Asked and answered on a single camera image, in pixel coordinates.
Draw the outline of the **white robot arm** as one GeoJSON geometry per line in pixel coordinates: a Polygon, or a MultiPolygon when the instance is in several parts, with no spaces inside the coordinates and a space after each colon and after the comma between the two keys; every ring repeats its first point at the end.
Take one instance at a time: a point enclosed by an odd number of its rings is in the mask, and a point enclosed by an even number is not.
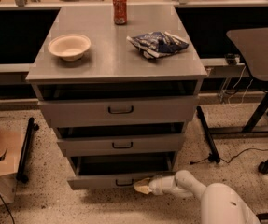
{"type": "Polygon", "coordinates": [[[206,186],[187,170],[144,178],[134,183],[134,189],[143,194],[196,197],[201,203],[201,224],[261,224],[234,189],[222,183],[206,186]]]}

